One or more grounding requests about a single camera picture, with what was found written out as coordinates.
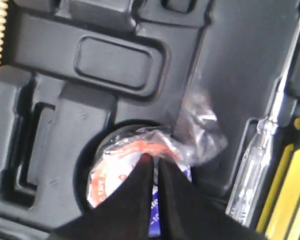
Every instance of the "black plastic tool case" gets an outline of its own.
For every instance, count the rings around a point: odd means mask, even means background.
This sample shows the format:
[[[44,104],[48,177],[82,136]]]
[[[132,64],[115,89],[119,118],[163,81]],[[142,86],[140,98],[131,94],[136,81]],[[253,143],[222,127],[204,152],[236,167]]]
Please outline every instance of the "black plastic tool case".
[[[225,209],[242,148],[268,111],[297,0],[14,0],[0,68],[0,239],[44,239],[88,210],[98,144],[176,123],[206,89],[229,146],[193,169]],[[292,76],[300,97],[300,58]],[[281,125],[295,106],[286,99]]]

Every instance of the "clear plastic screwdriver handle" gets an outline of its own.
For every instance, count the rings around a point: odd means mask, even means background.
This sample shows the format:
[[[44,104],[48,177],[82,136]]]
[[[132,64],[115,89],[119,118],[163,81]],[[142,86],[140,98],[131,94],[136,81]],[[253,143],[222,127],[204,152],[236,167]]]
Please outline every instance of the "clear plastic screwdriver handle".
[[[226,213],[249,226],[265,181],[278,125],[268,120],[258,123],[257,133],[246,149]]]

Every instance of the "voltage tester screwdriver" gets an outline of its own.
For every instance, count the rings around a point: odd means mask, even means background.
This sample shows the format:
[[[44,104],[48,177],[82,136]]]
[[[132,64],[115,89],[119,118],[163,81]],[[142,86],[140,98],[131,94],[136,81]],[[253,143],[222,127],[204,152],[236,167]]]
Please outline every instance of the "voltage tester screwdriver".
[[[300,15],[282,71],[278,78],[270,114],[259,120],[256,134],[248,145],[226,208],[226,214],[248,227],[251,223],[261,189],[273,155],[274,135],[279,127],[278,118],[283,106],[285,88],[294,53],[300,36]]]

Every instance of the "tool case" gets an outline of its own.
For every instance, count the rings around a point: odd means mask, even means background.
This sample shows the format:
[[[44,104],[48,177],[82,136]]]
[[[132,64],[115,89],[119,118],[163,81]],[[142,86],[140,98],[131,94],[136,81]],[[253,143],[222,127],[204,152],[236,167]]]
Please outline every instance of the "tool case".
[[[134,124],[174,127],[191,89],[210,94],[229,142],[214,160],[192,168],[192,181],[225,211],[243,151],[269,110],[298,0],[8,4],[0,67],[0,240],[43,240],[89,212],[87,178],[102,140]],[[289,142],[287,126],[300,114],[300,49],[290,82],[255,227]]]

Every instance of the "yellow and black handle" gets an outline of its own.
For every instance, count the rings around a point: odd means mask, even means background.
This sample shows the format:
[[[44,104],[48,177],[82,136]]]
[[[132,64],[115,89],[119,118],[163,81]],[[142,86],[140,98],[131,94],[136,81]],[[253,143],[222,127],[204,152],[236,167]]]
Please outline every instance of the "yellow and black handle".
[[[270,240],[300,240],[300,118],[297,140],[282,155],[257,231]]]

